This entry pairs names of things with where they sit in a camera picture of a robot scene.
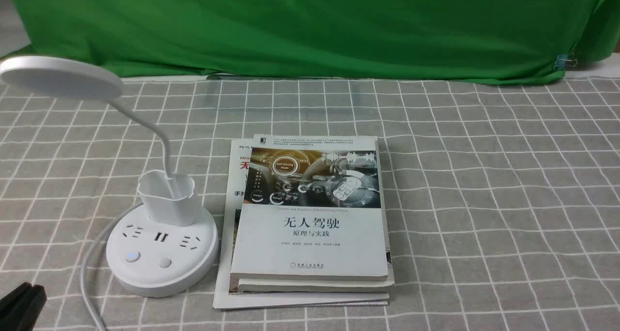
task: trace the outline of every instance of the white pen holder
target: white pen holder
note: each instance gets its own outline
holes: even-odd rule
[[[138,194],[155,222],[186,227],[203,213],[194,181],[186,174],[173,174],[172,179],[167,179],[163,170],[145,172],[138,179]]]

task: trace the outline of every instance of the power socket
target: power socket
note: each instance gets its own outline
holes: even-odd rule
[[[118,282],[131,293],[165,297],[180,293],[206,275],[217,258],[213,216],[204,208],[192,225],[153,221],[145,205],[128,213],[108,238],[106,258]]]

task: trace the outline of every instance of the desk lamp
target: desk lamp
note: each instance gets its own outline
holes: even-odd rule
[[[193,179],[173,173],[170,141],[156,125],[142,120],[115,101],[122,81],[98,66],[44,56],[12,57],[0,63],[0,79],[38,95],[102,101],[153,131],[164,146],[164,170],[150,170],[138,179],[142,204],[126,210],[95,239],[80,269],[82,297],[89,256],[109,233],[106,258],[118,282],[131,293],[164,297],[180,293],[206,275],[217,256],[217,228],[195,193]]]

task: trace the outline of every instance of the binder clip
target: binder clip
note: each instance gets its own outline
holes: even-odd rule
[[[44,287],[23,283],[0,299],[0,330],[31,331],[45,302]]]
[[[573,68],[578,64],[577,59],[573,58],[572,54],[563,53],[556,57],[556,64],[553,66],[553,70],[566,70],[566,66]]]

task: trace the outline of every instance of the stacked books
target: stacked books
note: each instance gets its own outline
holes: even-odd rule
[[[386,304],[376,137],[234,140],[213,307]]]

